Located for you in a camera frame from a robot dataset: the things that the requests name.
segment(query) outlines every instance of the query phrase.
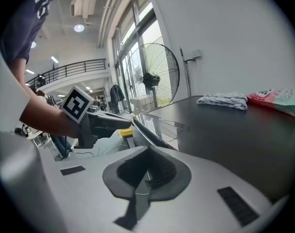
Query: yellow component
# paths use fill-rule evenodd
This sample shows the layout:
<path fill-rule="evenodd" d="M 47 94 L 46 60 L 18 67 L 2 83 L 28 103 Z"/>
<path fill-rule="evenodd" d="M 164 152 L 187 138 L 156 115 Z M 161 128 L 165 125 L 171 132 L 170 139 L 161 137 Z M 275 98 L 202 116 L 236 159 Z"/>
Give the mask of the yellow component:
<path fill-rule="evenodd" d="M 120 130 L 120 131 L 119 131 L 119 134 L 120 134 L 122 137 L 132 136 L 132 129 L 131 129 L 131 128 L 128 128 L 128 129 Z"/>

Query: hanging clothes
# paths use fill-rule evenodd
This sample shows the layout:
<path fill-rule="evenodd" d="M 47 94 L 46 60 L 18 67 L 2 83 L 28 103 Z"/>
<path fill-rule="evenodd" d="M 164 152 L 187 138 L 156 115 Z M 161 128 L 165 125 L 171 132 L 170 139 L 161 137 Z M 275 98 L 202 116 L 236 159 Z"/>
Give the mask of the hanging clothes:
<path fill-rule="evenodd" d="M 112 86 L 110 96 L 112 105 L 117 105 L 119 101 L 123 101 L 125 99 L 121 88 L 117 84 Z"/>

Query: wall outlet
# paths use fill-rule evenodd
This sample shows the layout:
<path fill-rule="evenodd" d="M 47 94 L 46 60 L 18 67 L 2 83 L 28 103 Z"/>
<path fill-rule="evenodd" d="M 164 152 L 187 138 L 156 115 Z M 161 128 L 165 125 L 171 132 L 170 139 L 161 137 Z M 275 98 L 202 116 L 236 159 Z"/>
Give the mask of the wall outlet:
<path fill-rule="evenodd" d="M 196 58 L 201 58 L 202 55 L 201 55 L 201 51 L 199 49 L 196 49 L 193 51 L 193 58 L 196 59 Z"/>

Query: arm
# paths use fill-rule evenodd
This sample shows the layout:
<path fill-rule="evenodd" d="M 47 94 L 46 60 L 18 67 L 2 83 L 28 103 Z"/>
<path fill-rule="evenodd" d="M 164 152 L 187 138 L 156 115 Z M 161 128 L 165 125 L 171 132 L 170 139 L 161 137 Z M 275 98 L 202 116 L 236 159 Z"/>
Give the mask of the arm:
<path fill-rule="evenodd" d="M 41 101 L 37 95 L 25 85 L 26 60 L 17 58 L 10 64 L 10 69 L 22 88 L 29 94 L 30 101 L 23 111 L 20 121 L 28 126 L 50 134 L 78 137 L 79 125 L 69 119 L 60 109 Z"/>

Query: white wall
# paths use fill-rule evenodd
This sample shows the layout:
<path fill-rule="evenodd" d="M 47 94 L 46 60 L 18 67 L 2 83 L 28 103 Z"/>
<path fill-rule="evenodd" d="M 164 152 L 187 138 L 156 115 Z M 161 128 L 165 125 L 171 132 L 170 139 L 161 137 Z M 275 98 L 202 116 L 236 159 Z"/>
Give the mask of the white wall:
<path fill-rule="evenodd" d="M 59 61 L 59 64 L 55 64 L 55 68 L 57 68 L 85 60 L 107 59 L 107 52 L 105 48 L 97 48 L 96 40 L 94 42 L 88 41 L 80 35 L 64 35 L 50 40 L 43 39 L 41 42 L 37 42 L 36 48 L 30 51 L 27 69 L 36 74 L 26 73 L 26 81 L 34 78 L 37 74 L 51 70 L 53 64 L 51 56 Z"/>
<path fill-rule="evenodd" d="M 180 66 L 175 100 L 187 96 L 180 46 L 203 54 L 189 63 L 192 95 L 295 88 L 295 33 L 271 0 L 151 1 Z"/>

